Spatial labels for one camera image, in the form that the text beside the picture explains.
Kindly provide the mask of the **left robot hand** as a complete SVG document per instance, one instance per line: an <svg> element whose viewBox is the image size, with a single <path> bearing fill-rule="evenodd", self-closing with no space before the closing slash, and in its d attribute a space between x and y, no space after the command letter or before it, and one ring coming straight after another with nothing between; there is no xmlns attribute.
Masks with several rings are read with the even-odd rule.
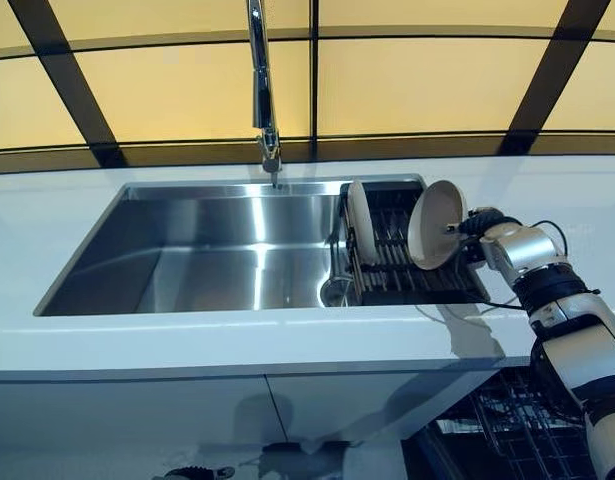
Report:
<svg viewBox="0 0 615 480"><path fill-rule="evenodd" d="M170 470L163 476L163 479L226 480L231 479L234 474L235 469L231 466L217 469L201 466L187 466Z"/></svg>

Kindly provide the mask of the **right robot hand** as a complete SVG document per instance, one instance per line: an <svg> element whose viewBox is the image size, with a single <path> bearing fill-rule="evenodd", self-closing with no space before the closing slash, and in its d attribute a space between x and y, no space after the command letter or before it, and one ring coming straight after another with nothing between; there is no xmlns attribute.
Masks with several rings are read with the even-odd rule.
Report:
<svg viewBox="0 0 615 480"><path fill-rule="evenodd" d="M471 210L468 217L460 223L448 223L444 233L458 234L461 237L454 261L457 264L470 264L482 262L486 259L480 239L487 230L500 224L521 222L513 217L504 215L496 208L483 208Z"/></svg>

